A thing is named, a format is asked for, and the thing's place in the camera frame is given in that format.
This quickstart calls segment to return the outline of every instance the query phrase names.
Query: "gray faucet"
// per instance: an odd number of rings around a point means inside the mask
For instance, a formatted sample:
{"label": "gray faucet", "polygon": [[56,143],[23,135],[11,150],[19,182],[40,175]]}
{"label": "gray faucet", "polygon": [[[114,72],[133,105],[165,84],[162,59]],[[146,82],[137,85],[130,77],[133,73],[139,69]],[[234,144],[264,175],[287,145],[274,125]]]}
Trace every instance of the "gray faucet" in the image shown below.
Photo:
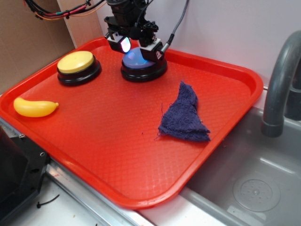
{"label": "gray faucet", "polygon": [[284,116],[301,120],[301,31],[291,34],[276,61],[261,123],[268,137],[282,134]]}

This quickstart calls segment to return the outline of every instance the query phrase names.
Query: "white wall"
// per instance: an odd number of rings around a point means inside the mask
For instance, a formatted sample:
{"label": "white wall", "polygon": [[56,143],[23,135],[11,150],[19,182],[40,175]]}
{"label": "white wall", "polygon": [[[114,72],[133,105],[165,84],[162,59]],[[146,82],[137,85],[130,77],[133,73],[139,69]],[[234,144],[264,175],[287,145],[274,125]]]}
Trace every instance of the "white wall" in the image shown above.
{"label": "white wall", "polygon": [[[165,43],[178,22],[185,0],[154,0],[146,19],[156,21]],[[111,16],[105,6],[98,12]],[[190,0],[171,48],[243,66],[269,84],[274,64],[287,37],[301,30],[300,0]]]}

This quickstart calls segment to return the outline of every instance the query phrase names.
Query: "sink drain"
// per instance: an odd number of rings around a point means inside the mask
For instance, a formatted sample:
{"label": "sink drain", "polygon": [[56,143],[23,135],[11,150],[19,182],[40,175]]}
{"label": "sink drain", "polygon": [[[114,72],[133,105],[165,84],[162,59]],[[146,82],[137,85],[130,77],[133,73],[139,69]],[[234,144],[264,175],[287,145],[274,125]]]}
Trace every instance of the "sink drain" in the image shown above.
{"label": "sink drain", "polygon": [[242,207],[255,212],[268,211],[280,200],[280,190],[276,183],[255,173],[239,178],[234,184],[233,194]]}

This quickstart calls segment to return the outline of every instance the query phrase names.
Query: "yellow button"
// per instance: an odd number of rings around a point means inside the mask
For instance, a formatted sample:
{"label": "yellow button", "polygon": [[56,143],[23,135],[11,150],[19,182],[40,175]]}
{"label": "yellow button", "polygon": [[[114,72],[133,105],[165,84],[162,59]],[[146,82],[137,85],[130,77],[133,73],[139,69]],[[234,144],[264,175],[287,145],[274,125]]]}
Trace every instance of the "yellow button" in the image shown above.
{"label": "yellow button", "polygon": [[80,72],[89,67],[94,61],[93,54],[89,51],[77,51],[64,56],[57,68],[65,74]]}

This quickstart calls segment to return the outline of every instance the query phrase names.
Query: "metal countertop edge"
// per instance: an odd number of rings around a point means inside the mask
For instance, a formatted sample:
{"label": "metal countertop edge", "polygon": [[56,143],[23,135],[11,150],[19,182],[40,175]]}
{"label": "metal countertop edge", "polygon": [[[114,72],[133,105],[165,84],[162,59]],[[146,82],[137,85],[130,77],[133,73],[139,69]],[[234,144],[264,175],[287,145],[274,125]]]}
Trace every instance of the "metal countertop edge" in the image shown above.
{"label": "metal countertop edge", "polygon": [[104,226],[155,226],[137,212],[116,206],[54,160],[47,165],[46,175]]}

